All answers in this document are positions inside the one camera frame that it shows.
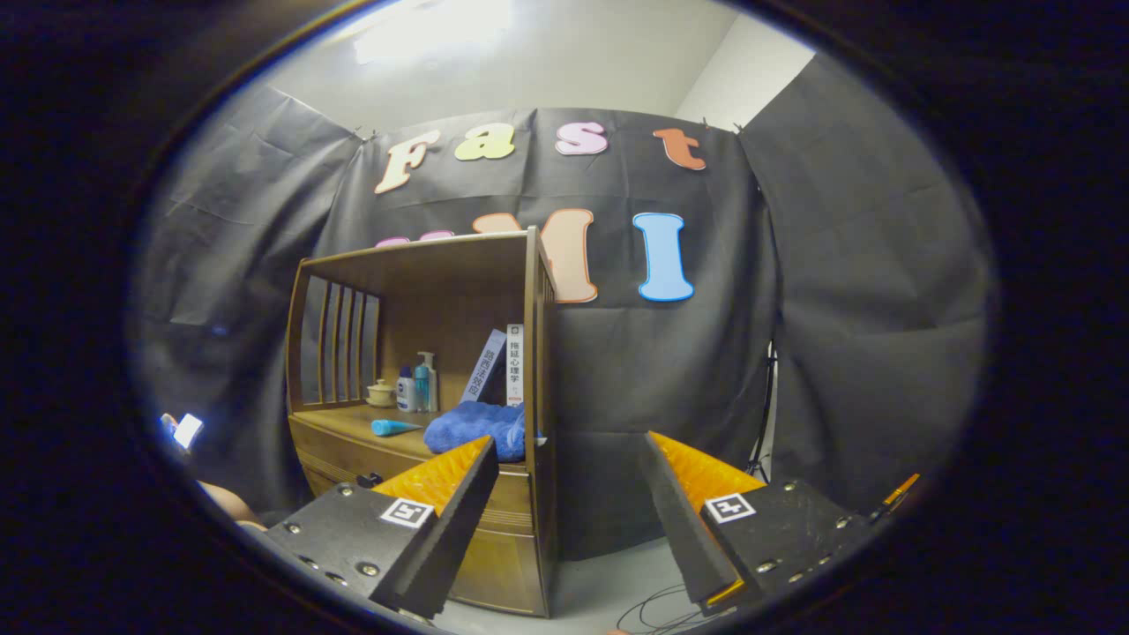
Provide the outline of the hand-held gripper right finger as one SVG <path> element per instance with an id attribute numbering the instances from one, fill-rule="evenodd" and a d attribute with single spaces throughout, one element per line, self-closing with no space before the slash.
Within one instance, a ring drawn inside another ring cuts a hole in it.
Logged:
<path id="1" fill-rule="evenodd" d="M 870 522 L 808 482 L 762 480 L 647 430 L 639 450 L 690 602 L 710 617 L 774 602 L 848 560 Z"/>

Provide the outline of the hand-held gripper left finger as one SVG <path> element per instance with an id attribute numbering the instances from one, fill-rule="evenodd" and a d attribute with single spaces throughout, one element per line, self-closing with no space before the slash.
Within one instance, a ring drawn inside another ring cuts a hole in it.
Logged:
<path id="1" fill-rule="evenodd" d="M 479 437 L 379 485 L 339 482 L 270 527 L 263 543 L 335 594 L 431 619 L 497 475 L 495 440 Z"/>

